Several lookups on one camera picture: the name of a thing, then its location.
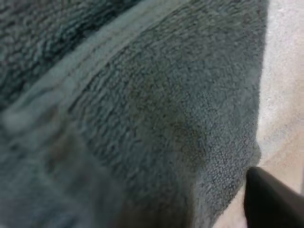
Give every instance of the fleece blanket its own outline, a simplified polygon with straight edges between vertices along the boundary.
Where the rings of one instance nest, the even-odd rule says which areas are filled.
[[[212,227],[260,157],[267,1],[25,2],[0,4],[0,223]]]

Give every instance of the beige carpet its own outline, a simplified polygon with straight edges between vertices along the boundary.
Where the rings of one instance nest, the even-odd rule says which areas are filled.
[[[303,0],[270,0],[257,132],[259,166],[297,192],[304,175],[303,25]],[[214,228],[247,227],[243,197],[244,188]]]

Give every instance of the black object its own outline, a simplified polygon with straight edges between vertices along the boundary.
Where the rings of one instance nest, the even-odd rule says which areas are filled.
[[[250,168],[246,178],[248,228],[304,228],[303,196],[261,168]]]

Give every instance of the white surface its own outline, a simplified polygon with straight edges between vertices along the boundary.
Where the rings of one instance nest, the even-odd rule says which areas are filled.
[[[270,0],[257,140],[260,166],[297,192],[304,167],[304,0]],[[245,228],[242,188],[214,228]]]

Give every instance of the gray towel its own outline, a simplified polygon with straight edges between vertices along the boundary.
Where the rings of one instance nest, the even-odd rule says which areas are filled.
[[[212,227],[259,159],[266,9],[146,0],[38,63],[2,94],[0,224]]]

